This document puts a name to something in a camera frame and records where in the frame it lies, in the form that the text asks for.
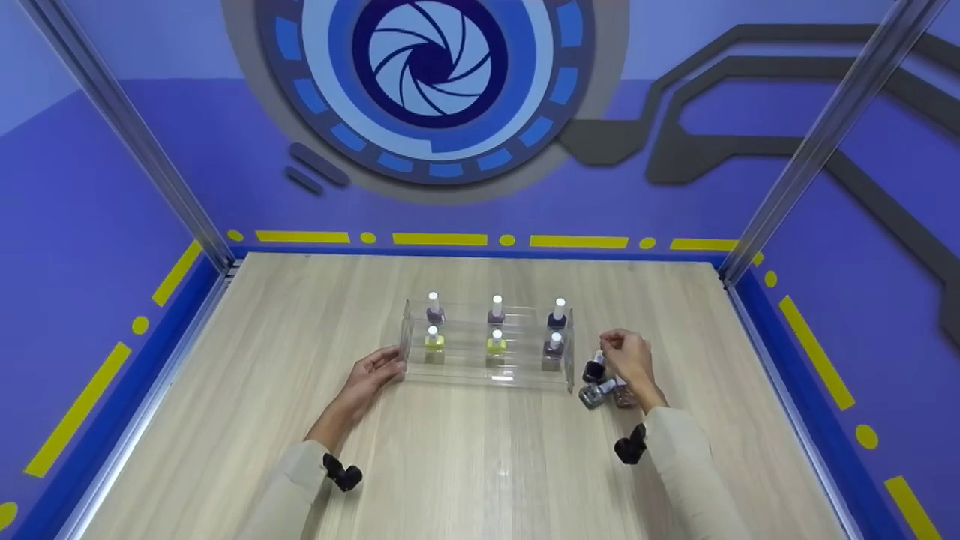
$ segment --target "light wood tabletop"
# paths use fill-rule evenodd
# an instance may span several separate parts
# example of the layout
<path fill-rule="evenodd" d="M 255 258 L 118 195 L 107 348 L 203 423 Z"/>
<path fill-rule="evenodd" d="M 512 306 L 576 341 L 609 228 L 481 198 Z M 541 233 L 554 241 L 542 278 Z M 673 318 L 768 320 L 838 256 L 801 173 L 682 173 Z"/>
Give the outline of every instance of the light wood tabletop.
<path fill-rule="evenodd" d="M 349 366 L 396 343 L 405 300 L 430 290 L 544 307 L 564 296 L 578 375 L 600 331 L 641 332 L 754 537 L 844 537 L 708 264 L 250 254 L 84 538 L 231 538 Z M 683 538 L 649 458 L 629 467 L 612 451 L 641 419 L 565 391 L 406 380 L 343 449 L 363 482 L 325 488 L 304 538 Z"/>

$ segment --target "nail polish bottle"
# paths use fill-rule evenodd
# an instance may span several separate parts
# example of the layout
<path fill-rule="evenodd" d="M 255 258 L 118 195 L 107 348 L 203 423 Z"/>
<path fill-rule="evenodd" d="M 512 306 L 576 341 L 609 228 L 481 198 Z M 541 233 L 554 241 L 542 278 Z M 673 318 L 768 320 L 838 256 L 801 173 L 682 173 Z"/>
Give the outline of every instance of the nail polish bottle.
<path fill-rule="evenodd" d="M 600 384 L 587 384 L 577 392 L 577 396 L 587 408 L 596 408 L 607 399 L 607 392 L 610 392 L 614 386 L 616 386 L 616 380 L 613 379 Z"/>
<path fill-rule="evenodd" d="M 430 291 L 426 295 L 429 306 L 426 308 L 426 320 L 432 325 L 441 325 L 444 323 L 444 309 L 440 306 L 440 295 L 437 291 Z"/>
<path fill-rule="evenodd" d="M 584 382 L 592 382 L 596 384 L 603 380 L 605 368 L 603 365 L 605 358 L 603 356 L 603 351 L 599 349 L 593 355 L 593 360 L 587 360 L 587 364 L 584 365 Z"/>
<path fill-rule="evenodd" d="M 564 337 L 558 331 L 550 334 L 550 339 L 543 342 L 543 354 L 559 359 L 564 355 Z"/>
<path fill-rule="evenodd" d="M 497 294 L 493 297 L 490 311 L 487 312 L 487 324 L 499 326 L 506 318 L 507 315 L 503 312 L 503 297 Z"/>
<path fill-rule="evenodd" d="M 503 338 L 503 330 L 493 329 L 487 338 L 487 354 L 499 355 L 507 350 L 507 340 Z"/>
<path fill-rule="evenodd" d="M 503 337 L 503 330 L 493 329 L 487 338 L 487 367 L 498 367 L 506 364 L 507 340 Z"/>
<path fill-rule="evenodd" d="M 557 299 L 553 311 L 546 317 L 546 326 L 550 330 L 562 330 L 566 326 L 566 300 Z"/>
<path fill-rule="evenodd" d="M 617 376 L 615 379 L 616 387 L 613 389 L 613 404 L 616 408 L 634 408 L 636 406 L 636 396 L 630 391 L 627 382 Z"/>
<path fill-rule="evenodd" d="M 426 329 L 423 346 L 427 349 L 442 349 L 444 347 L 444 337 L 440 335 L 440 329 L 435 326 Z"/>
<path fill-rule="evenodd" d="M 440 329 L 431 326 L 426 329 L 426 337 L 423 339 L 423 347 L 426 348 L 426 354 L 423 361 L 428 364 L 444 363 L 444 337 L 440 334 Z"/>

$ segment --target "black wrist strap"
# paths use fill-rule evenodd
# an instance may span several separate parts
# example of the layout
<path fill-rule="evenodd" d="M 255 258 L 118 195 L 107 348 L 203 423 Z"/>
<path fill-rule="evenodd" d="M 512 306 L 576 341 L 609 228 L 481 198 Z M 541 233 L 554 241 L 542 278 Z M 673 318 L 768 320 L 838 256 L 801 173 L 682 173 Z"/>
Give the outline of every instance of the black wrist strap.
<path fill-rule="evenodd" d="M 643 440 L 646 437 L 647 428 L 643 424 L 637 424 L 629 437 L 623 437 L 613 444 L 613 451 L 625 465 L 637 465 L 643 451 L 647 449 L 647 443 Z"/>
<path fill-rule="evenodd" d="M 355 465 L 350 465 L 345 470 L 344 464 L 330 453 L 324 454 L 324 468 L 326 477 L 333 480 L 340 491 L 353 489 L 363 479 L 363 473 Z"/>

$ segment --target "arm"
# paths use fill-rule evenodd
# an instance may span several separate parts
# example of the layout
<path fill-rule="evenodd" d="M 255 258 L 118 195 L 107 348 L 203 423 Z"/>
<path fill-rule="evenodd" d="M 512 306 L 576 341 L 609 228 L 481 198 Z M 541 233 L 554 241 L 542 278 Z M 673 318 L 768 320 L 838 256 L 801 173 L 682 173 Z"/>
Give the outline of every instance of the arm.
<path fill-rule="evenodd" d="M 236 540 L 300 540 L 326 479 L 324 455 L 339 452 L 380 388 L 403 372 L 398 356 L 397 347 L 387 347 L 353 365 L 344 388 L 303 441 L 283 453 Z"/>
<path fill-rule="evenodd" d="M 647 453 L 689 537 L 749 539 L 730 491 L 713 466 L 707 436 L 689 412 L 670 408 L 654 382 L 650 344 L 636 333 L 617 329 L 601 334 L 600 346 L 646 414 Z"/>

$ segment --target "clear acrylic display stand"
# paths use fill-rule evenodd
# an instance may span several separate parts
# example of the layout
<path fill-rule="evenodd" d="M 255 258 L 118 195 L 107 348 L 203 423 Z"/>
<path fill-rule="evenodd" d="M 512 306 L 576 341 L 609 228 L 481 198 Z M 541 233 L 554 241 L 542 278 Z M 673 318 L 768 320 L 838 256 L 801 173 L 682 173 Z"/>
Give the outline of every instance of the clear acrylic display stand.
<path fill-rule="evenodd" d="M 403 310 L 400 354 L 407 362 L 406 379 L 429 382 L 487 384 L 573 391 L 573 310 L 559 332 L 564 349 L 547 356 L 543 344 L 553 332 L 546 326 L 550 309 L 503 306 L 504 321 L 487 322 L 489 304 L 443 303 L 444 321 L 437 325 L 444 343 L 427 346 L 426 302 L 408 300 Z M 506 349 L 491 352 L 493 329 L 503 331 Z"/>

